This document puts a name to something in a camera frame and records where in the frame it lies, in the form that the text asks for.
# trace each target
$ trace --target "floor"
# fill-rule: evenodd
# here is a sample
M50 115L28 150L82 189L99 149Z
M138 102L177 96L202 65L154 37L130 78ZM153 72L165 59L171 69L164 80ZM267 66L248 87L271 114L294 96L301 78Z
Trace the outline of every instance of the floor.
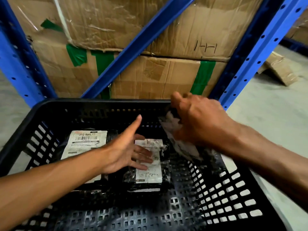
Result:
M256 75L240 93L227 113L234 120L255 128L276 144L308 157L308 58L282 46L275 50L293 60L299 81L289 87L266 75ZM29 112L29 107L0 74L0 148ZM266 194L281 210L294 231L307 230L308 214L284 194L261 179Z

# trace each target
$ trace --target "person's left arm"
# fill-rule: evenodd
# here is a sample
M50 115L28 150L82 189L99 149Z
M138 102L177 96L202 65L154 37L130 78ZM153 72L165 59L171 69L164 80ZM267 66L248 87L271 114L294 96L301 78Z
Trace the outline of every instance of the person's left arm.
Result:
M134 144L141 116L102 148L0 178L0 231L6 231L99 174L125 166L146 170L132 159L152 163L152 153Z

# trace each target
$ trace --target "hand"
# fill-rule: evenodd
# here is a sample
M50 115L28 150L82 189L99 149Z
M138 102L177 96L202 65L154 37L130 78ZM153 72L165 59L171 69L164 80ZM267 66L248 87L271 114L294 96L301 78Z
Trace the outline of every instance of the hand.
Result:
M224 150L237 137L239 123L232 120L217 100L192 95L171 96L171 106L177 109L182 128L174 132L176 140Z
M140 162L152 163L150 158L152 152L149 150L135 145L135 140L144 140L144 136L135 134L136 130L141 124L141 115L137 116L136 120L127 129L122 132L116 139L113 139L110 143L104 145L102 148L106 149L106 165L102 169L102 173L113 173L125 166L132 166L141 170L147 170L148 167L139 164L135 160Z

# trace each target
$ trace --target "crate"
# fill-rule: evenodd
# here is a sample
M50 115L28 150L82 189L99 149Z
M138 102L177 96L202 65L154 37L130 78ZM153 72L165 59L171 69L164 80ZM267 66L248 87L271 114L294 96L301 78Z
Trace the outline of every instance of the crate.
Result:
M25 167L54 160L57 146L72 130L123 131L138 114L137 133L146 138L167 136L158 116L170 101L56 99L36 105L0 152L0 176L7 175L22 154ZM250 170L212 175L170 152L172 189L159 193L71 192L13 230L146 231L146 230L286 230Z

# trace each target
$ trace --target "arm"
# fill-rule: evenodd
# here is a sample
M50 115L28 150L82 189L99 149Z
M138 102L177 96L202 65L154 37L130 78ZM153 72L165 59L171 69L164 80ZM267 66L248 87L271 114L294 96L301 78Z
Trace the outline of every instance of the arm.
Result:
M308 211L308 159L269 141L254 129L232 120L216 100L174 93L183 127L179 140L210 146L245 163Z
M111 143L102 148L0 178L0 230L5 231L44 209L52 202L99 174L125 166L146 170L132 160L152 163L148 150L134 145L141 116Z

